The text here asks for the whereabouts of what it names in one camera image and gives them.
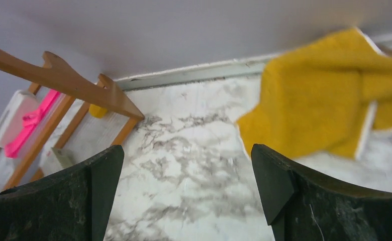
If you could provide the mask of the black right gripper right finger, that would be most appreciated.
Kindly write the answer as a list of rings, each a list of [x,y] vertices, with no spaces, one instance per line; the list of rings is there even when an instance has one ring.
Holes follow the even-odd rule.
[[[276,240],[392,240],[392,193],[333,178],[266,145],[251,150]]]

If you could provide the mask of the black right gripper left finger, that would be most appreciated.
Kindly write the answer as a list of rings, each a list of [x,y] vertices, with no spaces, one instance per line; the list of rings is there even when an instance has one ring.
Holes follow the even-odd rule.
[[[103,240],[124,160],[113,145],[0,193],[0,240]]]

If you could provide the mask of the yellow towel white trim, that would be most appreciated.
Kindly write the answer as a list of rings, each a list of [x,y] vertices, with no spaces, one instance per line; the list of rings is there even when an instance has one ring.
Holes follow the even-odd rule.
[[[359,159],[373,131],[392,131],[392,50],[359,28],[328,34],[270,60],[259,102],[237,120],[243,146],[300,158]]]

